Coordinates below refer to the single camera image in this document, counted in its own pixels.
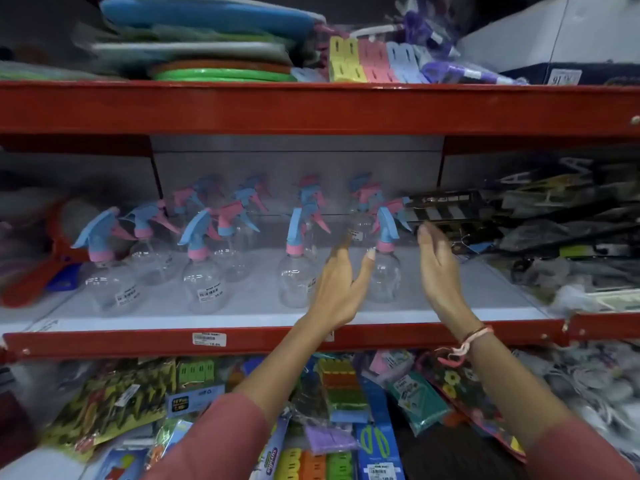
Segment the blue card label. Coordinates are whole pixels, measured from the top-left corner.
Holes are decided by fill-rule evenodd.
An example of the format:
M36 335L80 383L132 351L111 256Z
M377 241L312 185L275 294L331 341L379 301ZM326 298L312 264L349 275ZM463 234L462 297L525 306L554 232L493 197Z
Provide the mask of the blue card label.
M169 395L166 398L166 416L175 418L204 411L225 392L226 386L220 384Z

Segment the person's right forearm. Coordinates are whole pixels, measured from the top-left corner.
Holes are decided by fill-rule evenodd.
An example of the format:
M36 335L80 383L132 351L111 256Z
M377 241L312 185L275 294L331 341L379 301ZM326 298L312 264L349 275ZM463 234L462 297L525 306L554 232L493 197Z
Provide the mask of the person's right forearm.
M572 416L567 406L487 326L462 342L487 395L523 450Z

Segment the pink card packet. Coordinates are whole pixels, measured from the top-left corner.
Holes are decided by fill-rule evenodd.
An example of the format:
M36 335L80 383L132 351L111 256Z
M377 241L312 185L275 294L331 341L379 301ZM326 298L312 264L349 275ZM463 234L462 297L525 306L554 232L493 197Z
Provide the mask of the pink card packet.
M407 375L411 371L414 362L415 357L408 350L378 350L362 375L380 387L386 387L388 384L396 382Z

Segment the pile of black packets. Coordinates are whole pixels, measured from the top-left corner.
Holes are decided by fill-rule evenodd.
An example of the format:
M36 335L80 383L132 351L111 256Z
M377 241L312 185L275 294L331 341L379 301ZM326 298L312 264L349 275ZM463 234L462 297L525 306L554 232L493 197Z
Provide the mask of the pile of black packets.
M565 157L486 182L438 227L553 313L640 313L640 159Z

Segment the floral print packet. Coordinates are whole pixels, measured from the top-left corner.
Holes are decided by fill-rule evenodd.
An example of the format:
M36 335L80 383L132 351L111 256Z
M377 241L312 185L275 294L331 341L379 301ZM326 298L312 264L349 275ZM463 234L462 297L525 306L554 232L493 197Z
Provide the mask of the floral print packet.
M415 366L476 430L496 440L519 462L526 463L522 446L508 430L501 412L487 395L469 362L451 368L428 351L420 355Z

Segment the pink right sleeve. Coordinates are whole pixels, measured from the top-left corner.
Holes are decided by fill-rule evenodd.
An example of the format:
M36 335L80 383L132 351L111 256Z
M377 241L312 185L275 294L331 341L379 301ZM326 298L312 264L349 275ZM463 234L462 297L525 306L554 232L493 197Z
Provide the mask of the pink right sleeve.
M574 416L551 427L524 451L531 480L640 480L628 460Z

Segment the blue white tube pack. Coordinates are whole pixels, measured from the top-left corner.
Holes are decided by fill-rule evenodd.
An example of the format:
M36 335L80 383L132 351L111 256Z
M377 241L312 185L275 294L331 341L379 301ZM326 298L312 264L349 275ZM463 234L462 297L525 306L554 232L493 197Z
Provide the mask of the blue white tube pack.
M249 480L275 480L276 469L282 455L283 444L291 416L283 413L271 429L271 434L255 464Z

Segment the yellow clothes pegs pack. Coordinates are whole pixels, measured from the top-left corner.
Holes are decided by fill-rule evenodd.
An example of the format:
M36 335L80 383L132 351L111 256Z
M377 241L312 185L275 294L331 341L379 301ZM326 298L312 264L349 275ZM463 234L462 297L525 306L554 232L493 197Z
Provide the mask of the yellow clothes pegs pack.
M356 38L332 36L329 42L327 67L330 82L367 83L367 77L359 58Z

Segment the orange plastic swatter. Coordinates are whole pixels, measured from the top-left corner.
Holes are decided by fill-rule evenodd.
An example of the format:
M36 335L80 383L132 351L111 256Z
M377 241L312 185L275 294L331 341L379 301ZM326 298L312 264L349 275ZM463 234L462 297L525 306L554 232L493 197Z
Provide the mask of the orange plastic swatter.
M85 224L96 215L96 208L84 198L69 198L54 204L45 217L46 236L50 241L47 256L0 292L0 305L7 308L30 306L39 300L47 284L66 266L88 262L87 250L72 245Z

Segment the person's left hand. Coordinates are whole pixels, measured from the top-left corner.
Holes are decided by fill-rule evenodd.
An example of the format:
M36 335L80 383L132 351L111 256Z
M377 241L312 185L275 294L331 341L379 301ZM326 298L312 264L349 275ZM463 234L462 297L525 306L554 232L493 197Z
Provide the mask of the person's left hand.
M306 317L318 326L321 338L352 321L366 295L357 295L356 278L349 258L350 234L330 252L315 286Z

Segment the pink sleeve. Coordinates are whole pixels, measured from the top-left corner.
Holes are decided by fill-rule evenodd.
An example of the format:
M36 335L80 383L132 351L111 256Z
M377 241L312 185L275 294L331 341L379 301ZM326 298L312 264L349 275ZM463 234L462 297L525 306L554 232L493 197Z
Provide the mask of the pink sleeve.
M640 480L628 460L574 416L551 427L524 451L531 480Z
M224 394L140 480L249 480L277 415L242 393Z

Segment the pink clothes pegs pack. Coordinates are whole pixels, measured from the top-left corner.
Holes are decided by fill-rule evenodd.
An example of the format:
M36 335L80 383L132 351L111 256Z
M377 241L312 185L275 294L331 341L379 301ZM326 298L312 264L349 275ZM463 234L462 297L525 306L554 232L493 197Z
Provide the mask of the pink clothes pegs pack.
M367 82L373 84L399 83L399 79L389 63L386 42L358 39L358 60Z

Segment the multicolour clothes pegs pack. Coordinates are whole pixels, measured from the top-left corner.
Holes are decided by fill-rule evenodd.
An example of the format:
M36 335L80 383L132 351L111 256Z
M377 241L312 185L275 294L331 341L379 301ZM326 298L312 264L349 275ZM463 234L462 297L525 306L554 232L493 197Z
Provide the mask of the multicolour clothes pegs pack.
M371 409L352 362L345 358L320 358L316 371L332 423L366 424Z

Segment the dark blue box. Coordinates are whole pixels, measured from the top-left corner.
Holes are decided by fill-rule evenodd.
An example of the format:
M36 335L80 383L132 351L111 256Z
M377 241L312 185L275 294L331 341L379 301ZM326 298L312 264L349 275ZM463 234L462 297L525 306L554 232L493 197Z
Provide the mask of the dark blue box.
M537 86L640 87L640 64L634 63L539 63L500 74Z

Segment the green plastic plate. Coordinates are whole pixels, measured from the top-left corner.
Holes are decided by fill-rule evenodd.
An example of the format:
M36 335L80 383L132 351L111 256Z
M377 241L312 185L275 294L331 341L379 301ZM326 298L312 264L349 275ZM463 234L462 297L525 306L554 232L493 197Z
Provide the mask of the green plastic plate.
M290 73L229 68L193 68L159 72L152 80L182 82L297 82Z

